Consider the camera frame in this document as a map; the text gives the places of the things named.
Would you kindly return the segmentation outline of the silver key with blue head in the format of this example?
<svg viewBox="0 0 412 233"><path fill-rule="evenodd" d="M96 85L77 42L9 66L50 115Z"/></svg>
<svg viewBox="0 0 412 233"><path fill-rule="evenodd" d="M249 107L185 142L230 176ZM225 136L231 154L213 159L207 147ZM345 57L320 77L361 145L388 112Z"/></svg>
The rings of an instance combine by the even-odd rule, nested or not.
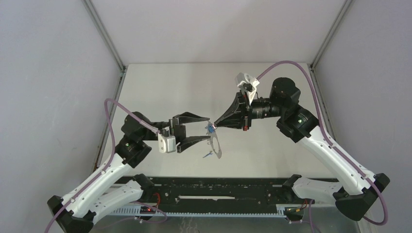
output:
<svg viewBox="0 0 412 233"><path fill-rule="evenodd" d="M207 130L209 133L214 133L215 132L215 127L213 125L208 125Z"/></svg>

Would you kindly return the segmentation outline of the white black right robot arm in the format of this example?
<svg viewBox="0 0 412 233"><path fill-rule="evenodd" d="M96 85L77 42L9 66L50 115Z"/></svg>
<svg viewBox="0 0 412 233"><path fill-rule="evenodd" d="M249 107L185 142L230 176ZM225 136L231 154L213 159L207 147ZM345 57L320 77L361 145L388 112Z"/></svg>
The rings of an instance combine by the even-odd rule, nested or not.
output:
<svg viewBox="0 0 412 233"><path fill-rule="evenodd" d="M284 200L333 204L347 218L363 219L389 184L389 177L356 162L321 128L318 118L300 106L301 92L293 80L277 78L268 98L255 99L257 83L241 81L234 101L215 126L246 131L254 119L276 117L280 132L311 152L337 178L336 182L325 182L293 175L282 186Z"/></svg>

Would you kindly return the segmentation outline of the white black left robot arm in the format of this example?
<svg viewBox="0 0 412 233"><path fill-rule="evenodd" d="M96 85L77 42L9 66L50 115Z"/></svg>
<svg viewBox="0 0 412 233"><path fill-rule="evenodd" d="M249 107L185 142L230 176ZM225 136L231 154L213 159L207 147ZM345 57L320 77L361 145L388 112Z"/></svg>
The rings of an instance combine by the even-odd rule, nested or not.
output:
<svg viewBox="0 0 412 233"><path fill-rule="evenodd" d="M146 141L157 141L161 153L182 153L208 135L187 136L186 124L208 121L190 112L175 115L168 121L151 122L140 112L130 113L121 128L124 133L103 166L63 197L52 196L47 205L65 233L88 233L103 217L138 201L148 202L154 196L154 183L144 174L137 174L122 187L108 189L126 173L139 165L152 148Z"/></svg>

